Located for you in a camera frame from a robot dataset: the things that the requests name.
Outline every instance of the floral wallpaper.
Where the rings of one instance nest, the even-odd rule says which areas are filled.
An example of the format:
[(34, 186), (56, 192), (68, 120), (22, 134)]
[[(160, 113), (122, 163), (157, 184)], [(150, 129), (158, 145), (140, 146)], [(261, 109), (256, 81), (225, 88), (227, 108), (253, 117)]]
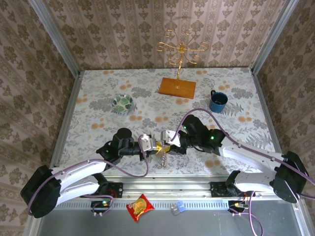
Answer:
[[(315, 177), (315, 1), (301, 0), (258, 73), (284, 152)], [(314, 186), (306, 192), (315, 195)], [(307, 201), (315, 222), (314, 201)]]
[(20, 197), (49, 164), (74, 78), (26, 0), (0, 1), (0, 235), (20, 236)]
[[(174, 49), (157, 52), (164, 32), (197, 37), (189, 48), (210, 49), (187, 67), (249, 67), (266, 39), (284, 0), (46, 0), (55, 24), (81, 70), (172, 67)], [(177, 44), (176, 37), (168, 40)]]

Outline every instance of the red chip bag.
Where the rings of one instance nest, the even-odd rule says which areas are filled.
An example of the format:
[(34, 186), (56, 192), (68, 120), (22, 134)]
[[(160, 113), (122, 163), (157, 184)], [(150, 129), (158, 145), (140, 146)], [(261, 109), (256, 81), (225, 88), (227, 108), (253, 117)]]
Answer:
[(144, 194), (142, 194), (134, 203), (127, 205), (127, 210), (135, 222), (139, 220), (140, 215), (153, 209), (154, 207)]

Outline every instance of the floral tablecloth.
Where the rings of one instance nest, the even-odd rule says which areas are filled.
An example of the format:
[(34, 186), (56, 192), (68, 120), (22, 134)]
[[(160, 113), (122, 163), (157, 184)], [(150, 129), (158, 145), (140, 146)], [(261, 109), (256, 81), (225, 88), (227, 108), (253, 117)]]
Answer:
[[(177, 69), (93, 70), (85, 71), (73, 113), (67, 141), (60, 160), (67, 165), (90, 157), (121, 127), (129, 128), (134, 139), (151, 133), (157, 139), (165, 129), (175, 130), (186, 112), (208, 108), (210, 91), (222, 91), (228, 103), (215, 117), (233, 136), (255, 147), (274, 150), (264, 113), (248, 68), (182, 69), (181, 79), (196, 82), (194, 99), (158, 93), (163, 77), (176, 78)], [(135, 101), (126, 116), (111, 109), (113, 98), (126, 93)], [(203, 112), (195, 112), (208, 128), (215, 122)], [(257, 172), (240, 161), (189, 149), (187, 155), (168, 155), (163, 168), (159, 156), (150, 157), (150, 174), (226, 175), (233, 170)], [(138, 156), (125, 156), (119, 166), (133, 174), (146, 171)], [(107, 175), (121, 175), (117, 170)]]

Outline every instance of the green patterned bowl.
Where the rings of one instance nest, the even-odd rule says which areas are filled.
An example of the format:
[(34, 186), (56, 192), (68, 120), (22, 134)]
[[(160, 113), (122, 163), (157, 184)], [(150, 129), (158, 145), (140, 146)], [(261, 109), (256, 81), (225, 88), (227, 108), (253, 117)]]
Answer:
[(118, 114), (125, 114), (132, 110), (133, 99), (128, 94), (120, 94), (112, 101), (112, 109)]

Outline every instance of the purple cable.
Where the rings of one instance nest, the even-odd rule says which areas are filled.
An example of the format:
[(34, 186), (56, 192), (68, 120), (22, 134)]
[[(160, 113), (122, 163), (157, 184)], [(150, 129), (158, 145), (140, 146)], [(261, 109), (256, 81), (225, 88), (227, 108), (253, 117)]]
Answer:
[[(232, 139), (232, 138), (229, 136), (229, 134), (222, 128), (222, 126), (219, 124), (219, 122), (218, 122), (218, 120), (215, 118), (215, 116), (214, 116), (213, 114), (211, 114), (211, 112), (209, 112), (208, 110), (206, 110), (206, 109), (204, 109), (204, 108), (195, 108), (195, 109), (192, 109), (191, 111), (187, 112), (187, 114), (184, 115), (183, 119), (181, 120), (180, 124), (178, 125), (178, 128), (177, 128), (177, 130), (176, 130), (176, 132), (175, 132), (175, 135), (174, 135), (174, 137), (171, 139), (171, 141), (173, 141), (173, 140), (175, 139), (175, 137), (177, 136), (179, 130), (181, 129), (181, 126), (182, 126), (184, 120), (186, 119), (186, 117), (187, 117), (189, 114), (191, 114), (192, 112), (194, 112), (194, 111), (204, 111), (204, 112), (208, 113), (208, 114), (213, 118), (213, 120), (215, 121), (215, 123), (218, 125), (219, 129), (223, 132), (223, 134), (224, 134), (231, 142), (233, 142), (233, 143), (235, 143), (236, 145), (238, 145), (238, 146), (244, 148), (244, 149), (247, 150), (247, 151), (251, 151), (251, 152), (253, 152), (253, 153), (255, 153), (255, 154), (264, 156), (264, 157), (266, 157), (266, 158), (268, 158), (268, 159), (270, 159), (270, 160), (276, 161), (276, 162), (278, 162), (278, 163), (280, 163), (280, 164), (286, 166), (287, 168), (289, 168), (290, 170), (292, 170), (292, 171), (294, 171), (295, 173), (299, 174), (300, 176), (302, 176), (303, 178), (305, 178), (306, 180), (308, 180), (309, 182), (311, 182), (312, 185), (315, 186), (315, 180), (313, 180), (311, 177), (307, 176), (305, 173), (299, 171), (298, 169), (296, 169), (296, 168), (290, 166), (289, 164), (285, 163), (284, 161), (278, 160), (278, 159), (273, 158), (273, 157), (271, 157), (271, 156), (269, 156), (269, 155), (267, 155), (267, 154), (265, 154), (265, 153), (261, 153), (261, 152), (259, 152), (259, 151), (253, 150), (253, 149), (251, 149), (251, 148), (249, 148), (249, 147), (245, 147), (245, 146), (243, 146), (243, 145), (240, 145), (236, 140)], [(313, 197), (313, 196), (308, 196), (308, 195), (304, 195), (304, 194), (301, 194), (301, 196), (302, 196), (302, 197), (305, 197), (305, 198), (308, 198), (308, 199), (313, 199), (313, 200), (315, 200), (315, 197)]]
[(249, 215), (249, 217), (250, 217), (250, 225), (251, 225), (252, 232), (253, 232), (253, 234), (254, 234), (255, 236), (258, 236), (258, 235), (256, 234), (255, 229), (254, 229), (254, 226), (253, 226), (253, 224), (252, 224), (252, 217), (254, 217), (254, 218), (258, 221), (258, 223), (259, 223), (259, 225), (260, 225), (260, 229), (261, 229), (261, 235), (260, 235), (260, 236), (263, 236), (263, 235), (264, 235), (263, 226), (262, 226), (260, 220), (259, 220), (255, 215), (252, 214), (252, 197), (253, 197), (254, 193), (255, 193), (255, 192), (253, 191), (252, 194), (251, 194), (251, 196), (250, 196), (249, 212), (248, 212), (248, 213), (247, 213), (247, 212), (238, 212), (238, 211), (236, 211), (236, 210), (234, 210), (234, 209), (232, 209), (232, 208), (229, 208), (229, 210), (232, 211), (232, 212), (234, 212), (234, 213), (236, 213), (236, 214)]
[(115, 200), (110, 195), (83, 195), (82, 197), (86, 197), (86, 198), (110, 198), (111, 199), (111, 204), (110, 204), (109, 208), (104, 213), (102, 213), (103, 215), (105, 215), (113, 207), (114, 200)]
[(147, 165), (147, 171), (145, 172), (144, 175), (141, 175), (141, 176), (132, 175), (132, 174), (128, 173), (127, 171), (124, 171), (124, 170), (121, 169), (120, 167), (114, 165), (113, 163), (110, 163), (109, 161), (101, 160), (101, 159), (91, 159), (91, 160), (86, 160), (86, 161), (77, 163), (77, 164), (75, 164), (75, 165), (73, 165), (73, 166), (70, 166), (70, 167), (68, 167), (68, 168), (66, 168), (66, 169), (64, 169), (64, 170), (62, 170), (62, 171), (59, 171), (59, 172), (57, 172), (57, 173), (51, 175), (50, 177), (48, 177), (48, 178), (39, 186), (38, 189), (36, 189), (36, 191), (34, 192), (33, 196), (31, 197), (31, 200), (30, 200), (30, 202), (29, 202), (29, 204), (28, 204), (28, 214), (29, 214), (29, 215), (33, 215), (32, 212), (31, 212), (31, 206), (32, 206), (32, 204), (33, 204), (33, 202), (34, 202), (34, 200), (35, 200), (37, 194), (40, 192), (40, 190), (42, 189), (42, 187), (44, 187), (44, 185), (45, 185), (46, 183), (48, 183), (52, 178), (54, 178), (54, 177), (56, 177), (56, 176), (59, 176), (59, 175), (62, 175), (64, 172), (70, 171), (70, 170), (76, 168), (77, 166), (81, 165), (81, 164), (84, 163), (84, 162), (88, 162), (88, 163), (91, 163), (91, 162), (93, 163), (94, 161), (97, 161), (97, 162), (99, 162), (99, 161), (105, 162), (106, 164), (108, 164), (108, 165), (110, 165), (110, 166), (116, 168), (117, 170), (123, 172), (124, 174), (126, 174), (126, 175), (128, 175), (128, 176), (130, 176), (130, 177), (134, 177), (134, 178), (143, 178), (143, 177), (147, 176), (147, 174), (148, 174), (148, 172), (149, 172), (149, 161), (148, 161), (148, 159), (147, 159), (147, 157), (146, 157), (146, 155), (145, 155), (145, 153), (144, 153), (144, 151), (143, 151), (143, 148), (142, 148), (142, 146), (141, 146), (141, 143), (140, 143), (140, 140), (141, 140), (142, 137), (143, 137), (143, 135), (140, 135), (140, 136), (139, 136), (138, 142), (139, 142), (140, 151), (141, 151), (141, 153), (142, 153), (142, 155), (143, 155), (143, 157), (144, 157), (144, 160), (145, 160), (145, 162), (146, 162), (146, 165)]

